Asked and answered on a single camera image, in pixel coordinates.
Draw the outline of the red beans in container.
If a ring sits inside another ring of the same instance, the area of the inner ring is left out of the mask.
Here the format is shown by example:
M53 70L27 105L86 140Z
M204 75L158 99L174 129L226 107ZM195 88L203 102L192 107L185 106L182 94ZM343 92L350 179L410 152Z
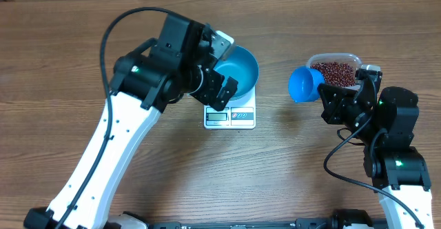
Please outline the red beans in container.
M343 88L356 84L355 70L348 63L335 61L314 63L311 68L323 75L326 84Z

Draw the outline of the clear plastic bean container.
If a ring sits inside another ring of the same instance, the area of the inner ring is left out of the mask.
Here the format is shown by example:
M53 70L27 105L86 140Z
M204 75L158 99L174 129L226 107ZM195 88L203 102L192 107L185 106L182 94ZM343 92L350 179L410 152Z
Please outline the clear plastic bean container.
M311 65L314 63L334 62L334 61L339 63L348 63L355 70L355 73L356 70L362 65L362 61L356 55L351 53L323 53L312 56L306 63L306 66L308 68L311 68ZM357 90L359 89L359 87L360 86L356 81L356 84L354 86L349 86L346 88Z

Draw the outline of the white kitchen scale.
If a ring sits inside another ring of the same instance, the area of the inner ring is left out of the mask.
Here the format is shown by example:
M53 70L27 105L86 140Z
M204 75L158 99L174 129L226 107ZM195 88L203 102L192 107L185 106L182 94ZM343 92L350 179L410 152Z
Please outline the white kitchen scale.
M244 97L230 101L225 109L216 111L204 106L203 125L210 130L251 130L256 127L256 89Z

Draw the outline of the blue measuring scoop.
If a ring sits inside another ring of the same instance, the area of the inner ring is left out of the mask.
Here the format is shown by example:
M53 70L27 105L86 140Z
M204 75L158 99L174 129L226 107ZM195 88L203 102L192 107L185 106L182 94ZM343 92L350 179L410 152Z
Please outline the blue measuring scoop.
M325 82L322 73L316 69L299 67L289 79L289 94L296 103L316 101L320 95L318 86Z

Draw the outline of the teal bowl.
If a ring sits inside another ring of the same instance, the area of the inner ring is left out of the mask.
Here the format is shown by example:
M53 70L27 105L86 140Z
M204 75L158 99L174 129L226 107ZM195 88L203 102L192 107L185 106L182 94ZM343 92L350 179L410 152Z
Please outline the teal bowl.
M219 61L214 70L226 79L231 77L238 82L237 91L232 100L241 99L250 92L259 77L257 59L248 49L241 46L236 46L226 60Z

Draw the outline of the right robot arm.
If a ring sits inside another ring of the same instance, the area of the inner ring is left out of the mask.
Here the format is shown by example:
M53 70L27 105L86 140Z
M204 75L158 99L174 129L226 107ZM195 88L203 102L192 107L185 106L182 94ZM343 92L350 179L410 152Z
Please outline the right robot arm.
M359 90L318 86L322 117L350 131L346 144L364 144L367 188L379 196L389 228L432 228L431 180L424 157L411 145L419 116L418 96L401 87L378 92L365 81Z

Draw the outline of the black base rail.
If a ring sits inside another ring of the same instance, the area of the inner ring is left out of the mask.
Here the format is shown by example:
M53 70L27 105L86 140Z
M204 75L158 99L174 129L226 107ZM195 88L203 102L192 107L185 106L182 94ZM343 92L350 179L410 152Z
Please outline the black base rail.
M225 222L225 223L148 223L144 218L125 211L112 216L104 225L105 229L339 229L366 228L387 229L386 219L372 219L364 210L334 210L329 217L297 218L292 221L258 221L258 222Z

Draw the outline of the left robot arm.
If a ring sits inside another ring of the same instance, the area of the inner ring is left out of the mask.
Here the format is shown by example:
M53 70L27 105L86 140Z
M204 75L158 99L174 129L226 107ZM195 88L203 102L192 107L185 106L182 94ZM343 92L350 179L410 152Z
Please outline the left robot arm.
M222 110L237 81L215 71L235 41L207 24L167 11L159 37L120 57L104 78L106 102L96 130L60 193L27 213L25 228L146 228L137 215L110 216L110 205L140 143L165 108L185 94Z

